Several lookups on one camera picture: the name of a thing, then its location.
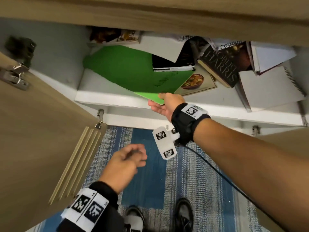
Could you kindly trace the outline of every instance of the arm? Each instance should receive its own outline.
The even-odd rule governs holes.
[[[165,105],[152,101],[153,111],[171,121],[184,102],[178,95],[160,94]],[[193,140],[265,211],[291,231],[309,227],[309,161],[284,152],[257,138],[236,132],[214,120],[204,119]]]
[[[146,165],[146,150],[142,144],[129,144],[114,153],[104,168],[97,182],[89,188],[97,191],[106,198],[109,203],[100,217],[97,219],[92,232],[124,230],[124,220],[118,214],[118,194],[126,188],[137,173],[137,167]],[[57,232],[84,232],[75,223],[64,219],[57,228]]]

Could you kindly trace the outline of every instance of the black book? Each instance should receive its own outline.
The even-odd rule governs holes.
[[[190,42],[187,41],[175,63],[165,59],[161,58],[156,55],[152,55],[152,66],[154,71],[160,72],[160,71],[190,71],[194,70],[195,62],[193,59],[193,53],[191,49]]]
[[[238,73],[251,66],[245,43],[218,51],[209,45],[198,63],[225,87],[230,88],[239,81]]]

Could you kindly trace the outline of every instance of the blue rug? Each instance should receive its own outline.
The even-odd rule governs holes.
[[[254,206],[195,153],[178,148],[175,158],[163,160],[151,130],[110,126],[83,187],[96,181],[112,154],[130,143],[144,144],[148,160],[146,166],[138,169],[132,182],[119,195],[120,214],[124,213],[127,206],[137,205],[141,207],[149,229],[169,231],[174,204],[177,199],[185,197],[193,206],[194,231],[265,231],[257,222]],[[205,155],[194,143],[188,145]],[[207,155],[205,158],[216,166]],[[40,232],[53,232],[59,222],[59,215],[56,214],[45,221]]]

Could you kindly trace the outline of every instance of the hand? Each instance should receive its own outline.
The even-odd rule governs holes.
[[[137,174],[137,167],[146,165],[146,159],[147,155],[143,144],[129,144],[114,153],[99,181],[106,183],[119,194]]]
[[[155,103],[154,101],[148,100],[148,106],[151,106],[151,109],[161,115],[166,116],[169,122],[172,122],[172,114],[178,105],[185,102],[183,97],[179,94],[171,94],[171,93],[160,93],[160,99],[164,99],[164,105],[160,105]]]

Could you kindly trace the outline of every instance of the green folder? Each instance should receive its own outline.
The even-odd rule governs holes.
[[[158,93],[174,93],[193,71],[154,72],[150,53],[116,45],[87,56],[83,65],[123,88],[164,104]]]

